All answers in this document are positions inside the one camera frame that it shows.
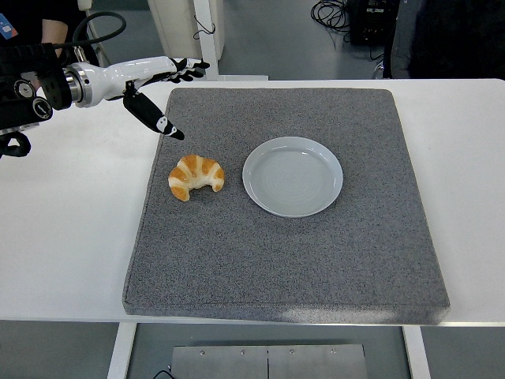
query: person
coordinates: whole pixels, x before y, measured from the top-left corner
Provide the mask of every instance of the person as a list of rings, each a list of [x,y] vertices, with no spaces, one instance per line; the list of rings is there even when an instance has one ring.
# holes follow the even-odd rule
[[[71,42],[86,17],[77,0],[0,0],[0,14],[0,47]],[[79,40],[85,39],[86,28],[79,35]],[[56,53],[62,66],[77,62],[72,47]],[[91,46],[84,47],[84,53],[92,65],[99,66]]]
[[[412,78],[505,80],[505,0],[426,0],[411,51]]]

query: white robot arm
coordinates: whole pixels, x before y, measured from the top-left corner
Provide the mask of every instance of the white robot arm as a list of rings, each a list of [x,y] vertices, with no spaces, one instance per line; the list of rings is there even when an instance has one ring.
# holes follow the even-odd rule
[[[84,21],[99,15],[95,13]],[[124,26],[110,36],[117,35]],[[90,44],[105,38],[110,37],[87,42]],[[54,49],[64,46],[79,49],[81,45],[84,43],[77,41],[62,45],[41,43],[0,48],[0,157],[26,156],[31,146],[22,132],[50,119],[53,109],[66,109],[72,103],[77,107],[94,107],[103,99],[122,99],[125,108],[149,129],[178,140],[184,139],[184,134],[146,95],[138,92],[138,88],[156,81],[179,83],[202,77],[203,70],[209,67],[206,62],[156,57],[102,68],[80,59],[80,62],[62,68]],[[24,78],[26,73],[36,73],[45,98],[36,95],[30,81]],[[18,145],[10,144],[11,140],[17,141]]]

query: croissant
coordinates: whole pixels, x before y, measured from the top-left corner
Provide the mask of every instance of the croissant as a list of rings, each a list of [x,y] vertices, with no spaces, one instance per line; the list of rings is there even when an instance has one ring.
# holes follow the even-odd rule
[[[189,200],[193,188],[212,186],[218,192],[224,185],[224,170],[213,159],[197,155],[183,156],[168,175],[168,185],[174,196],[182,201]]]

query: person's arm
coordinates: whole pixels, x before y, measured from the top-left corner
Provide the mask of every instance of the person's arm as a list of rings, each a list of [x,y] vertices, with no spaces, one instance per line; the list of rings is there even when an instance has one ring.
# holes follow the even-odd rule
[[[42,43],[64,43],[69,27],[61,21],[42,20]],[[62,49],[56,50],[59,57]]]

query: gray carpet pad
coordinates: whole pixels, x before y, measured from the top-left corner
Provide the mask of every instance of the gray carpet pad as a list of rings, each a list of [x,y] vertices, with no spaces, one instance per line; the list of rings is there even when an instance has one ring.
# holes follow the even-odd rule
[[[351,88],[178,88],[125,278],[128,314],[308,323],[436,324],[449,299],[393,96]],[[276,137],[317,141],[339,159],[337,200],[287,219],[256,205],[241,173]],[[198,154],[223,189],[182,202],[167,177]]]

